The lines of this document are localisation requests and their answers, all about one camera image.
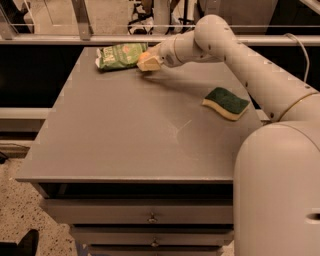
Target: gray table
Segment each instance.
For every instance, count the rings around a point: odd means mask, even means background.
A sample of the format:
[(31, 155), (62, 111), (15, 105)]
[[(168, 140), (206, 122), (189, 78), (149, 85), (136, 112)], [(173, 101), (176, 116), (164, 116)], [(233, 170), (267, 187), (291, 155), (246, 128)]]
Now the gray table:
[(261, 126), (251, 104), (232, 122), (201, 105), (215, 87), (249, 99), (223, 63), (101, 73), (85, 48), (17, 180), (231, 183), (237, 152)]
[(84, 49), (17, 179), (91, 253), (220, 255), (235, 158), (261, 123), (252, 105), (232, 122), (201, 103), (217, 86), (247, 92), (223, 63), (101, 73), (94, 60)]

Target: green sponge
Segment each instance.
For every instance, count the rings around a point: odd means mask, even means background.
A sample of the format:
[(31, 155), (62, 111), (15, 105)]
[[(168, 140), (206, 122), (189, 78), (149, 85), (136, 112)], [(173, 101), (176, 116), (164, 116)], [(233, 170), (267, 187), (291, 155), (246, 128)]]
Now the green sponge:
[(216, 110), (223, 117), (237, 121), (249, 106), (249, 101), (241, 99), (227, 89), (217, 87), (210, 92), (202, 105)]

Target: drawer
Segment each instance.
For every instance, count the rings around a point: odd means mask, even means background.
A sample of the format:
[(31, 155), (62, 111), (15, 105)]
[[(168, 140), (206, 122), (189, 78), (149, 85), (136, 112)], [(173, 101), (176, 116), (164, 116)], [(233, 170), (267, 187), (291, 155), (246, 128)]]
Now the drawer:
[(232, 200), (47, 199), (42, 207), (68, 224), (233, 224)]
[(220, 247), (88, 246), (89, 253), (108, 256), (220, 256)]
[(139, 246), (223, 246), (233, 240), (230, 229), (199, 227), (84, 227), (72, 228), (71, 235), (80, 243)]

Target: snack bag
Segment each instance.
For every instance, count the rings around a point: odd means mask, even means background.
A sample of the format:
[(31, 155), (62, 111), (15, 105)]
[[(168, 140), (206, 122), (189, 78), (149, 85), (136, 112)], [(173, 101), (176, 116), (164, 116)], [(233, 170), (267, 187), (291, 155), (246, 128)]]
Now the snack bag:
[(146, 43), (125, 43), (97, 49), (96, 65), (106, 71), (135, 67), (147, 47)]

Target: food item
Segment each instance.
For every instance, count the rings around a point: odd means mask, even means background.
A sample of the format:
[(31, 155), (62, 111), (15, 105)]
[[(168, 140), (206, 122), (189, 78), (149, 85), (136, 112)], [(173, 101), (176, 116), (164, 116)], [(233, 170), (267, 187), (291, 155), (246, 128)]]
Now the food item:
[(133, 68), (146, 50), (146, 43), (125, 43), (97, 49), (96, 65), (106, 71)]

